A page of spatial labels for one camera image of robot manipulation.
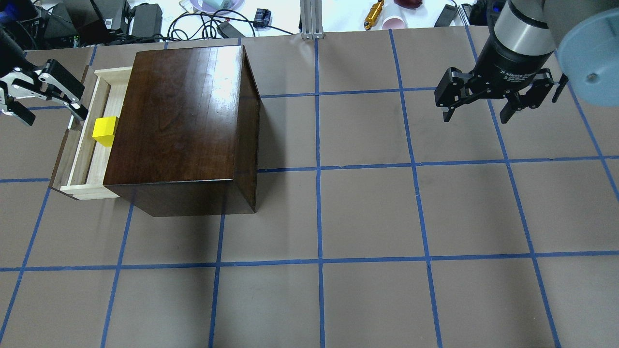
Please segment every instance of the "red object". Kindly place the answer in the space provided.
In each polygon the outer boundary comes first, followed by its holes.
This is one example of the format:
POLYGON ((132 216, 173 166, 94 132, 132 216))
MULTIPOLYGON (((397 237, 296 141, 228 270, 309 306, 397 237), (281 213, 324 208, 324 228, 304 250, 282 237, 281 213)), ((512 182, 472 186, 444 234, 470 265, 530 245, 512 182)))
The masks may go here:
POLYGON ((394 0, 394 3, 407 9, 414 10, 423 4, 423 0, 394 0))

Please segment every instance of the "blue tape grid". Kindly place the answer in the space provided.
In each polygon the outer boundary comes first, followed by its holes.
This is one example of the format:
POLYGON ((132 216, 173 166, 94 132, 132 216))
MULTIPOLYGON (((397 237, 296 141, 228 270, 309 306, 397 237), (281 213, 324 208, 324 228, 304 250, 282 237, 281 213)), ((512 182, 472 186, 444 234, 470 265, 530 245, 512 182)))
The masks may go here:
MULTIPOLYGON (((470 34, 470 30, 467 26, 464 27, 466 29, 467 37, 469 38, 469 44, 471 51, 473 53, 473 57, 475 61, 477 61, 477 51, 475 50, 475 45, 473 44, 473 38, 470 34)), ((533 241, 531 240, 531 235, 529 233, 529 226, 527 224, 526 216, 524 215, 524 209, 522 208, 522 201, 520 200, 520 195, 518 193, 518 187, 516 185, 516 180, 514 179, 514 173, 511 169, 511 163, 509 161, 509 156, 507 153, 507 149, 505 148, 505 143, 503 141, 503 136, 501 135, 501 129, 499 128, 498 122, 496 120, 495 110, 492 107, 492 103, 487 100, 488 108, 490 109, 490 114, 492 115, 492 122, 495 126, 496 135, 499 139, 499 143, 501 145, 501 151, 503 152, 503 158, 505 161, 505 166, 507 167, 509 180, 511 182, 512 190, 514 191, 514 198, 516 199, 516 205, 518 206, 518 213, 520 213, 520 219, 522 221, 522 228, 524 230, 524 235, 527 239, 527 244, 529 247, 529 253, 531 255, 531 260, 533 262, 533 268, 535 270, 535 276, 537 278, 537 284, 540 288, 540 293, 542 295, 542 302, 544 305, 544 309, 546 311, 546 317, 548 318, 548 323, 550 325, 550 332, 552 333, 552 338, 555 342, 555 347, 560 348, 561 342, 559 341, 559 336, 556 331, 555 320, 552 316, 552 311, 550 310, 550 304, 548 303, 548 297, 546 294, 546 289, 543 284, 542 273, 540 272, 539 264, 537 262, 537 257, 535 255, 535 248, 533 247, 533 241)))
MULTIPOLYGON (((465 26, 467 37, 469 39, 469 43, 472 49, 473 56, 475 60, 477 60, 477 52, 475 50, 472 36, 470 34, 469 28, 465 26)), ((24 256, 24 260, 22 266, 19 268, 0 268, 0 272, 18 272, 17 282, 15 284, 14 291, 12 293, 11 300, 9 302, 9 307, 6 311, 4 321, 2 322, 2 328, 0 329, 0 342, 4 337, 4 333, 6 331, 6 327, 11 315, 12 308, 15 303, 15 299, 17 297, 17 292, 20 287, 20 283, 25 272, 40 272, 40 271, 88 271, 88 270, 115 270, 115 277, 112 285, 112 290, 110 293, 110 301, 108 303, 108 310, 106 313, 105 324, 103 327, 101 347, 105 346, 107 332, 110 325, 111 313, 113 310, 114 298, 116 293, 116 288, 118 286, 119 274, 122 269, 177 269, 177 268, 215 268, 215 279, 214 279, 214 291, 213 291, 213 299, 212 299, 212 313, 211 313, 211 322, 210 322, 210 331, 209 331, 209 347, 213 347, 214 344, 214 332, 215 332, 215 319, 217 312, 217 297, 219 290, 219 272, 222 267, 255 267, 255 266, 273 266, 273 265, 286 265, 286 264, 317 264, 319 269, 319 306, 320 306, 320 340, 321 340, 321 348, 326 346, 325 343, 325 331, 324 331, 324 285, 323 285, 323 274, 322 274, 322 266, 323 264, 329 263, 379 263, 379 262, 425 262, 427 265, 427 273, 428 273, 428 285, 431 295, 431 304, 433 311, 433 318, 435 322, 435 331, 436 331, 436 339, 439 347, 443 346, 439 318, 438 318, 438 310, 436 306, 436 296, 433 285, 432 278, 432 270, 431 270, 431 262, 432 261, 448 261, 448 260, 475 260, 475 259, 521 259, 521 258, 530 258, 534 264, 535 274, 540 286, 540 292, 542 293, 542 300, 544 302, 544 307, 547 312, 548 321, 550 323, 551 331, 553 334, 553 339, 555 341, 555 346, 560 347, 560 342, 558 339, 558 335, 556 332, 556 327, 553 322, 552 313, 550 311, 550 306, 548 304, 547 296, 545 293, 545 289, 543 287, 542 276, 539 271, 539 266, 537 264, 537 258, 556 258, 556 257, 578 257, 578 256, 619 256, 619 250, 602 250, 602 251, 569 251, 569 252, 554 252, 554 253, 536 253, 533 247, 533 244, 530 239, 530 234, 528 231, 528 227, 526 224, 526 217, 524 215, 524 210, 522 209, 522 204, 518 195, 517 186, 515 179, 513 177, 513 173, 511 170, 511 163, 534 163, 534 162, 564 162, 564 161, 581 161, 581 160, 600 160, 604 167, 604 170, 608 176, 610 185, 615 193, 619 201, 619 191, 617 190, 617 185, 615 180, 613 179, 612 174, 607 165, 607 160, 609 159, 619 159, 619 155, 613 156, 604 156, 600 149, 600 146, 597 142, 597 139, 594 136, 594 133, 589 126, 589 122, 582 110, 582 107, 576 98, 574 91, 570 85, 568 88, 574 99, 576 107, 578 109, 579 114, 581 115, 582 121, 589 133, 591 141, 594 144, 594 147, 598 153, 598 156, 589 156, 589 157, 563 157, 556 159, 509 159, 507 155, 507 151, 505 149, 505 144, 503 142, 503 138, 501 135, 500 128, 498 127, 498 122, 496 120, 496 115, 494 109, 490 102, 488 102, 488 107, 490 108, 490 112, 493 118, 493 123, 495 125, 495 129, 497 132, 497 136, 499 142, 501 144, 501 150, 503 151, 503 159, 496 160, 474 160, 474 161, 442 161, 442 162, 416 162, 414 157, 414 152, 412 148, 412 143, 410 139, 410 131, 408 127, 408 116, 406 110, 406 103, 404 100, 404 92, 410 91, 419 91, 419 90, 434 90, 434 87, 421 87, 421 88, 403 88, 402 85, 402 76, 400 72, 399 60, 397 56, 396 44, 394 41, 393 33, 389 31, 389 38, 391 41, 391 46, 394 55, 394 61, 396 63, 396 70, 398 76, 398 89, 379 89, 379 90, 351 90, 351 91, 339 91, 339 92, 320 92, 319 91, 319 59, 318 59, 318 40, 314 41, 314 63, 315 63, 315 90, 312 93, 299 93, 299 94, 278 94, 278 95, 263 95, 262 98, 282 98, 282 97, 309 97, 314 96, 316 103, 316 167, 297 167, 297 168, 267 168, 259 170, 260 173, 274 173, 274 172, 298 172, 298 171, 315 171, 316 172, 316 200, 317 200, 317 233, 318 233, 318 258, 317 259, 285 259, 285 260, 270 260, 270 261, 240 261, 240 262, 221 262, 221 254, 222 254, 222 244, 223 244, 223 230, 225 226, 225 216, 221 216, 220 220, 220 230, 219 230, 219 242, 217 246, 217 262, 215 263, 181 263, 181 264, 126 264, 123 265, 123 255, 124 249, 126 246, 126 241, 129 233, 129 226, 131 224, 131 217, 133 212, 133 205, 131 204, 129 207, 129 212, 127 216, 126 226, 123 234, 123 240, 121 243, 121 248, 119 251, 118 262, 116 265, 85 265, 85 266, 33 266, 28 267, 27 262, 30 257, 30 252, 32 250, 32 246, 34 244, 38 228, 40 226, 41 218, 43 217, 43 213, 45 211, 45 206, 50 194, 50 189, 48 188, 45 193, 45 197, 43 198, 43 203, 41 205, 41 209, 39 211, 39 215, 37 217, 37 222, 35 224, 34 231, 32 233, 32 237, 30 239, 30 243, 28 244, 28 248, 26 250, 26 254, 24 256), (387 163, 387 164, 374 164, 374 165, 347 165, 347 166, 321 166, 320 163, 320 107, 319 107, 319 97, 321 95, 345 95, 345 94, 373 94, 373 93, 390 93, 390 92, 399 92, 400 93, 400 102, 402 104, 402 113, 404 117, 406 136, 407 136, 407 145, 409 147, 409 155, 410 155, 410 163, 387 163), (505 163, 510 181, 514 191, 514 197, 516 199, 519 213, 521 215, 522 224, 524 228, 525 235, 527 237, 527 242, 529 244, 529 253, 519 253, 519 254, 472 254, 472 255, 442 255, 442 256, 432 256, 429 251, 427 234, 425 231, 425 223, 423 218, 423 206, 422 200, 418 187, 417 180, 417 167, 422 166, 439 166, 439 165, 476 165, 476 164, 493 164, 493 163, 505 163), (410 167, 413 172, 413 182, 415 185, 415 196, 417 199, 418 213, 420 216, 420 224, 422 227, 422 238, 423 238, 423 246, 424 246, 424 255, 423 256, 402 256, 402 257, 383 257, 383 258, 331 258, 325 259, 322 256, 322 212, 321 212, 321 187, 320 187, 320 179, 321 179, 321 171, 322 170, 348 170, 348 169, 361 169, 361 168, 393 168, 393 167, 410 167)), ((92 51, 92 55, 90 58, 89 65, 91 66, 94 62, 95 55, 97 53, 97 47, 95 46, 92 51)), ((31 110, 50 110, 50 109, 60 109, 64 107, 60 106, 50 106, 50 107, 33 107, 31 110)), ((28 182, 47 182, 48 178, 16 178, 16 179, 0 179, 0 183, 28 183, 28 182)))
POLYGON ((419 223, 422 230, 423 254, 426 259, 426 272, 428 274, 428 286, 430 290, 430 302, 432 306, 432 317, 434 319, 434 328, 436 333, 436 343, 439 348, 443 348, 443 338, 441 337, 441 325, 438 319, 438 307, 436 305, 436 293, 434 290, 434 278, 432 276, 432 257, 430 256, 430 246, 428 245, 428 235, 425 228, 425 218, 423 216, 422 197, 419 190, 419 180, 417 176, 417 166, 415 161, 415 152, 413 151, 412 141, 410 140, 409 116, 406 110, 406 101, 404 99, 404 88, 402 85, 402 73, 400 71, 400 62, 397 56, 396 42, 393 37, 393 31, 389 29, 389 39, 393 50, 393 58, 396 62, 397 83, 400 92, 400 102, 402 104, 402 115, 404 117, 404 129, 406 131, 406 141, 409 147, 410 167, 413 171, 413 184, 415 186, 415 199, 417 200, 417 211, 419 214, 419 223))

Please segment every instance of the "dark wooden cabinet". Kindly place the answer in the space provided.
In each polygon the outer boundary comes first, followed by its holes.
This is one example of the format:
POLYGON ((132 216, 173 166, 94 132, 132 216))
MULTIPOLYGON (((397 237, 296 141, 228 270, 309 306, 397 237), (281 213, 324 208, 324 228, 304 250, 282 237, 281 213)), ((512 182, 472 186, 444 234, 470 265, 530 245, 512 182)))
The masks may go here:
POLYGON ((242 46, 140 52, 103 185, 152 216, 255 212, 259 110, 242 46))

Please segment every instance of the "white cup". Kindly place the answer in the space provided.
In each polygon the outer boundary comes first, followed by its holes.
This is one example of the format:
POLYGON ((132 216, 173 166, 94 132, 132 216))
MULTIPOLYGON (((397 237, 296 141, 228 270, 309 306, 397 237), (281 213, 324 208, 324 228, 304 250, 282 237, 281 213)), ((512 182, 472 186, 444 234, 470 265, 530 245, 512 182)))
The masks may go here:
POLYGON ((396 4, 385 5, 382 15, 382 29, 404 29, 407 27, 402 8, 396 4))

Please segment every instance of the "grid square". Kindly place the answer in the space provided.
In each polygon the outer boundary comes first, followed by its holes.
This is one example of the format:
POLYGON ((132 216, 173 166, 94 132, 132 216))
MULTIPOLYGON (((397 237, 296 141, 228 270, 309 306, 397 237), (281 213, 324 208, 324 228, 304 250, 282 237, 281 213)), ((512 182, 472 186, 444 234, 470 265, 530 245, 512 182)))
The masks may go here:
POLYGON ((512 168, 537 252, 619 249, 619 202, 599 161, 512 168))
POLYGON ((0 183, 0 267, 21 267, 47 183, 0 183))
POLYGON ((227 215, 222 261, 318 257, 316 172, 258 174, 255 214, 227 215))
POLYGON ((122 199, 76 201, 50 192, 28 266, 115 265, 128 211, 122 199))
POLYGON ((32 111, 28 127, 13 116, 0 117, 0 178, 49 178, 71 112, 67 109, 32 111))
POLYGON ((528 253, 504 164, 419 167, 433 255, 528 253))
POLYGON ((203 347, 213 268, 122 270, 106 341, 113 347, 203 347))
POLYGON ((503 159, 488 105, 464 105, 449 123, 434 101, 434 91, 406 92, 410 140, 417 162, 503 159))
POLYGON ((2 320, 9 308, 18 274, 19 272, 0 272, 0 318, 2 320))
POLYGON ((426 264, 324 265, 328 347, 436 347, 426 264))
POLYGON ((134 208, 123 263, 215 262, 219 222, 219 215, 152 217, 134 208))
POLYGON ((316 166, 315 97, 262 99, 258 168, 316 166))
POLYGON ((320 92, 398 88, 387 30, 329 33, 318 41, 318 62, 320 92))
POLYGON ((410 168, 321 174, 325 258, 423 256, 410 168))
POLYGON ((248 37, 241 44, 261 95, 316 90, 313 40, 303 40, 301 35, 248 37))
POLYGON ((136 53, 141 51, 162 50, 164 46, 165 44, 163 42, 141 43, 140 45, 100 46, 97 47, 92 67, 94 70, 99 70, 133 66, 136 53))
POLYGON ((405 88, 436 87, 447 68, 469 72, 475 66, 462 27, 395 30, 393 37, 405 88))
POLYGON ((530 259, 432 262, 445 348, 554 347, 530 259))
MULTIPOLYGON (((48 59, 55 59, 62 64, 78 81, 82 80, 84 71, 88 64, 90 64, 90 58, 92 57, 92 47, 85 48, 63 48, 60 50, 40 50, 29 51, 26 54, 26 60, 36 66, 43 66, 47 63, 48 59)), ((25 107, 50 107, 60 106, 60 104, 54 102, 46 102, 39 98, 25 98, 19 100, 25 107)))
POLYGON ((602 153, 611 156, 619 155, 619 141, 617 141, 619 108, 599 107, 584 100, 579 102, 602 153))
POLYGON ((561 346, 615 347, 619 257, 540 258, 538 262, 561 346))
MULTIPOLYGON (((505 103, 492 102, 497 118, 505 103)), ((597 155, 574 101, 566 97, 556 104, 522 110, 500 128, 511 159, 597 155)))
POLYGON ((214 347, 320 346, 318 267, 224 267, 214 347))
POLYGON ((3 348, 98 347, 114 271, 26 272, 3 348))
POLYGON ((615 184, 619 185, 619 160, 606 160, 606 164, 615 180, 615 184))
POLYGON ((410 163, 400 95, 320 97, 321 165, 410 163))

